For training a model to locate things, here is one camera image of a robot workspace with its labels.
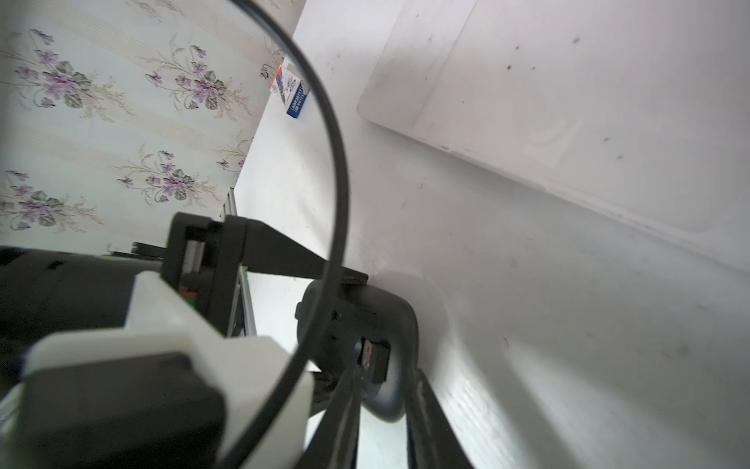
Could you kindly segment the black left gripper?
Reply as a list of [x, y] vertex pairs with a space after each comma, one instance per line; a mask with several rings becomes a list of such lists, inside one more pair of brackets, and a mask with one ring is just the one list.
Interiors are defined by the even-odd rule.
[[327, 261], [264, 222], [177, 213], [161, 278], [222, 336], [252, 333], [247, 272], [322, 279]]

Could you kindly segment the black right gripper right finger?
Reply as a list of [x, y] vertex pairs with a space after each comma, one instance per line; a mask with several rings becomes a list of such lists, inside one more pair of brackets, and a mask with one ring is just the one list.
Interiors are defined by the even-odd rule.
[[427, 376], [418, 367], [407, 373], [405, 415], [409, 469], [473, 468]]

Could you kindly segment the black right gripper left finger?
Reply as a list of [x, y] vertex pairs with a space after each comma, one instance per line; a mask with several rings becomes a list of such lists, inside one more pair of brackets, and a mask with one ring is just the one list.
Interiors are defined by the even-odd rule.
[[363, 374], [359, 367], [345, 371], [338, 381], [322, 420], [296, 468], [355, 468]]

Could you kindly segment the small usb mouse receiver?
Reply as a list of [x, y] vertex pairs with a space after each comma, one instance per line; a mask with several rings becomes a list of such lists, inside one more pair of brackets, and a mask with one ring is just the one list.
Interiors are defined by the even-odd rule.
[[390, 347], [387, 343], [363, 338], [359, 365], [369, 382], [382, 384], [386, 381], [389, 361]]

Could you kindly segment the black wireless mouse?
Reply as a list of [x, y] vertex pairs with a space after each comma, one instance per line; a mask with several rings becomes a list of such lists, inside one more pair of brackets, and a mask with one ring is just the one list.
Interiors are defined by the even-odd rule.
[[[390, 347], [387, 377], [382, 384], [369, 382], [359, 365], [363, 338]], [[405, 413], [407, 371], [418, 365], [418, 356], [418, 322], [407, 301], [373, 285], [343, 285], [310, 361], [332, 378], [359, 367], [363, 372], [364, 407], [381, 420], [396, 422]]]

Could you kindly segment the silver laptop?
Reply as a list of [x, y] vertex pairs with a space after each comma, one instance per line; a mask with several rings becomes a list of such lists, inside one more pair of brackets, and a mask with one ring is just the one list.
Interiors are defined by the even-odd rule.
[[357, 111], [749, 268], [745, 1], [408, 1]]

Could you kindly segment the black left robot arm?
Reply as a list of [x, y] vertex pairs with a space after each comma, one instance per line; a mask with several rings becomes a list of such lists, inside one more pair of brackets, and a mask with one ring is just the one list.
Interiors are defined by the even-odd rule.
[[269, 338], [234, 338], [242, 270], [308, 279], [298, 328], [314, 319], [325, 263], [255, 220], [178, 214], [161, 258], [132, 260], [5, 247], [1, 334], [33, 369], [180, 353], [195, 361], [272, 358]]

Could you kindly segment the blue white small box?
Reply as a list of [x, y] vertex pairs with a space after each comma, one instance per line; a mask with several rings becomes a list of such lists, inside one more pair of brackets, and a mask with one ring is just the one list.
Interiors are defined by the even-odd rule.
[[271, 76], [270, 91], [282, 103], [285, 113], [297, 119], [310, 89], [298, 66], [291, 60], [284, 59]]

